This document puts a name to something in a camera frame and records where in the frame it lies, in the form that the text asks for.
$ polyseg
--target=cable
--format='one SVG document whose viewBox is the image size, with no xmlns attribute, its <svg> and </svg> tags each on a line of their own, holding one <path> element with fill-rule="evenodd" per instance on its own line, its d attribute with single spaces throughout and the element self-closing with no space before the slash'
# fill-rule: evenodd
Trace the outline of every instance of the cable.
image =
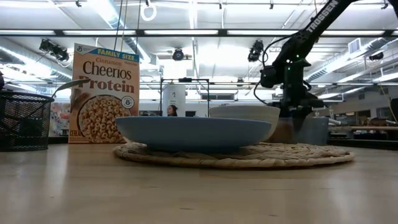
<svg viewBox="0 0 398 224">
<path fill-rule="evenodd" d="M 62 65 L 58 60 L 57 60 L 57 63 L 58 63 L 59 65 L 61 65 L 61 67 L 67 68 L 67 67 L 69 67 L 69 66 L 73 63 L 73 59 L 70 61 L 70 63 L 69 63 L 68 65 Z"/>
<path fill-rule="evenodd" d="M 275 41 L 271 42 L 271 43 L 266 47 L 266 49 L 265 49 L 265 50 L 263 51 L 263 53 L 262 53 L 262 61 L 261 61 L 261 62 L 262 62 L 262 66 L 263 66 L 263 67 L 266 66 L 266 62 L 267 62 L 268 59 L 269 59 L 267 50 L 268 50 L 272 45 L 274 45 L 274 44 L 276 44 L 276 43 L 278 43 L 278 42 L 280 42 L 280 41 L 282 41 L 282 40 L 291 38 L 293 35 L 294 35 L 294 34 L 288 35 L 288 36 L 283 37 L 283 38 L 280 38 L 280 39 L 278 39 L 278 40 L 275 40 Z M 256 90 L 257 90 L 257 87 L 260 85 L 260 82 L 261 82 L 261 78 L 260 78 L 260 81 L 257 82 L 256 87 L 254 87 L 253 94 L 254 94 L 254 96 L 257 98 L 257 100 L 259 100 L 261 103 L 264 103 L 265 105 L 268 105 L 264 100 L 260 99 L 260 98 L 256 95 Z"/>
<path fill-rule="evenodd" d="M 141 11 L 141 2 L 142 0 L 139 0 L 139 7 L 138 7 L 138 11 Z M 139 30 L 139 21 L 140 21 L 141 15 L 138 14 L 138 22 L 137 22 L 137 30 Z M 138 37 L 137 37 L 137 43 L 136 43 L 136 54 L 138 54 Z"/>
<path fill-rule="evenodd" d="M 315 14 L 318 14 L 317 0 L 313 0 L 313 4 L 315 6 Z"/>
<path fill-rule="evenodd" d="M 113 50 L 116 50 L 116 43 L 118 42 L 118 33 L 119 33 L 119 26 L 120 26 L 120 20 L 122 19 L 122 6 L 123 6 L 123 0 L 120 3 L 120 10 L 119 10 L 119 19 L 118 19 L 118 28 L 116 29 L 116 37 L 114 38 L 114 47 Z"/>
<path fill-rule="evenodd" d="M 280 41 L 282 41 L 282 40 L 291 38 L 291 37 L 293 37 L 293 35 L 295 35 L 295 34 L 288 35 L 288 36 L 286 36 L 286 37 L 283 37 L 283 38 L 280 38 L 280 39 L 278 39 L 278 40 L 275 40 L 275 41 L 271 42 L 271 43 L 266 47 L 266 49 L 265 49 L 265 50 L 263 51 L 263 53 L 262 53 L 262 66 L 263 66 L 263 67 L 266 66 L 266 62 L 268 61 L 268 53 L 267 53 L 267 50 L 268 50 L 272 45 L 274 45 L 274 44 L 276 44 L 276 43 L 278 43 L 278 42 L 280 42 Z"/>
<path fill-rule="evenodd" d="M 45 54 L 43 54 L 39 59 L 37 59 L 37 61 L 35 61 L 35 63 L 39 62 L 39 60 L 41 60 L 42 58 L 44 58 L 44 56 L 46 56 L 48 54 L 48 52 L 46 52 Z"/>
<path fill-rule="evenodd" d="M 307 81 L 303 80 L 303 83 L 304 83 L 304 85 L 307 86 L 308 91 L 310 91 L 312 89 L 312 86 L 309 83 L 307 83 Z"/>
<path fill-rule="evenodd" d="M 147 17 L 147 16 L 145 16 L 145 9 L 150 9 L 150 8 L 152 8 L 152 15 L 150 17 Z M 156 14 L 157 14 L 156 5 L 151 3 L 150 0 L 146 0 L 146 7 L 143 7 L 142 9 L 140 9 L 139 14 L 141 15 L 141 17 L 144 21 L 149 22 L 149 21 L 154 20 L 156 17 Z"/>
<path fill-rule="evenodd" d="M 123 22 L 123 33 L 122 33 L 122 44 L 120 46 L 120 52 L 123 51 L 123 38 L 124 38 L 124 30 L 126 29 L 126 18 L 127 18 L 127 6 L 129 4 L 129 0 L 126 0 L 126 8 L 124 9 L 124 22 Z"/>
<path fill-rule="evenodd" d="M 261 103 L 264 103 L 265 105 L 268 105 L 264 100 L 260 99 L 260 98 L 257 96 L 257 94 L 256 94 L 256 90 L 257 90 L 257 87 L 260 85 L 260 82 L 261 82 L 261 81 L 257 82 L 256 86 L 254 87 L 253 94 L 254 94 L 254 96 L 257 98 L 257 100 L 259 100 Z"/>
</svg>

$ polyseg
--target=cereal box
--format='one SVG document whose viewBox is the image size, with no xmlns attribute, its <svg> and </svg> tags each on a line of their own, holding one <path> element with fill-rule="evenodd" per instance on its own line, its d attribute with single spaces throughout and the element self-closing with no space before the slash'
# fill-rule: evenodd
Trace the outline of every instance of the cereal box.
<svg viewBox="0 0 398 224">
<path fill-rule="evenodd" d="M 139 56 L 75 44 L 69 143 L 123 142 L 115 119 L 139 112 Z"/>
</svg>

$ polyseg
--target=camera mounted on ceiling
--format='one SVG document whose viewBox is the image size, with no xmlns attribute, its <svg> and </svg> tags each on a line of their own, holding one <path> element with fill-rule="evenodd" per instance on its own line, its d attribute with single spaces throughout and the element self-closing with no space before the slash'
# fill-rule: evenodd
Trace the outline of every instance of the camera mounted on ceiling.
<svg viewBox="0 0 398 224">
<path fill-rule="evenodd" d="M 79 1 L 80 1 L 80 0 L 76 0 L 76 1 L 75 1 L 75 4 L 76 4 L 77 7 L 81 7 L 81 4 L 80 4 Z"/>
<path fill-rule="evenodd" d="M 263 50 L 264 44 L 262 43 L 262 40 L 256 40 L 250 49 L 248 56 L 249 62 L 257 62 L 260 59 Z"/>
<path fill-rule="evenodd" d="M 182 52 L 182 49 L 175 49 L 172 58 L 175 61 L 183 60 L 184 59 L 184 53 Z"/>
<path fill-rule="evenodd" d="M 371 61 L 374 61 L 374 60 L 381 60 L 381 59 L 383 59 L 383 58 L 384 58 L 384 53 L 383 53 L 383 52 L 380 52 L 380 53 L 378 53 L 378 54 L 369 56 L 369 59 L 370 59 Z"/>
<path fill-rule="evenodd" d="M 238 78 L 237 82 L 238 82 L 238 83 L 244 82 L 244 81 L 243 81 L 243 78 Z"/>
<path fill-rule="evenodd" d="M 60 62 L 66 62 L 69 60 L 68 50 L 57 44 L 51 43 L 50 40 L 43 39 L 39 50 L 46 54 L 50 53 L 51 56 L 54 56 Z"/>
</svg>

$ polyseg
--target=woven placemat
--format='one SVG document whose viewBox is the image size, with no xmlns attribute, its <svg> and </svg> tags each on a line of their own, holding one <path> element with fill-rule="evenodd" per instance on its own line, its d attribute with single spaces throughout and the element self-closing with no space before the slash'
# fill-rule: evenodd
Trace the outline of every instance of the woven placemat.
<svg viewBox="0 0 398 224">
<path fill-rule="evenodd" d="M 308 167 L 354 159 L 352 152 L 335 146 L 281 143 L 260 143 L 256 146 L 242 147 L 234 154 L 202 154 L 153 151 L 145 144 L 130 142 L 116 146 L 113 152 L 122 159 L 134 162 L 222 169 Z"/>
</svg>

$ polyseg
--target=ceiling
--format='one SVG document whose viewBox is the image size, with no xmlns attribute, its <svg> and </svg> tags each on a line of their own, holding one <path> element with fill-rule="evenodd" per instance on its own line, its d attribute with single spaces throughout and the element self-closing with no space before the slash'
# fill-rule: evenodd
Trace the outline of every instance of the ceiling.
<svg viewBox="0 0 398 224">
<path fill-rule="evenodd" d="M 80 1 L 82 7 L 77 7 L 75 1 L 69 0 L 0 1 L 0 21 L 6 21 L 0 23 L 0 29 L 109 29 L 109 24 L 99 13 L 99 10 L 108 9 L 98 9 L 98 5 L 103 1 L 107 0 Z M 191 0 L 151 0 L 150 5 L 156 7 L 157 11 L 151 21 L 145 21 L 140 13 L 140 3 L 141 8 L 145 8 L 145 0 L 115 0 L 113 4 L 116 12 L 121 13 L 122 18 L 126 18 L 125 24 L 128 29 L 302 29 L 326 1 L 318 0 L 316 6 L 311 0 L 273 0 L 273 2 L 274 7 L 270 9 L 270 1 L 264 0 L 194 0 L 193 4 Z M 383 5 L 383 0 L 358 1 L 337 18 L 330 29 L 396 29 L 398 20 L 393 8 L 389 6 L 382 10 Z M 151 13 L 152 9 L 145 10 L 147 17 Z M 6 39 L 39 55 L 42 54 L 39 50 L 42 40 L 40 37 L 6 37 Z M 69 52 L 73 52 L 74 43 L 96 44 L 96 39 L 92 37 L 51 37 L 50 39 L 68 48 Z M 306 75 L 321 68 L 328 61 L 334 60 L 336 56 L 343 55 L 348 49 L 348 43 L 354 39 L 355 37 L 321 38 L 307 57 L 312 66 L 306 69 Z M 373 39 L 361 41 L 367 43 Z M 268 44 L 274 38 L 196 37 L 198 76 L 214 79 L 225 77 L 234 81 L 238 77 L 245 77 L 249 82 L 258 80 L 261 66 L 259 63 L 249 63 L 247 60 L 249 49 L 255 40 L 262 40 Z M 168 51 L 174 51 L 175 48 L 182 48 L 185 54 L 194 54 L 190 37 L 140 37 L 137 41 L 148 54 L 168 55 Z M 114 42 L 115 38 L 102 37 L 98 39 L 98 46 L 113 49 Z M 121 49 L 121 44 L 119 38 L 116 50 Z M 386 58 L 395 58 L 394 48 L 395 44 L 384 48 Z M 123 44 L 123 51 L 131 52 L 132 49 Z M 277 52 L 270 53 L 268 63 L 272 63 L 277 54 Z M 365 65 L 363 58 L 357 58 L 327 73 L 319 80 L 337 82 L 342 77 L 379 63 L 382 62 L 369 61 Z M 71 69 L 70 62 L 63 65 Z M 316 91 L 321 94 L 326 89 L 327 87 L 316 88 Z"/>
</svg>

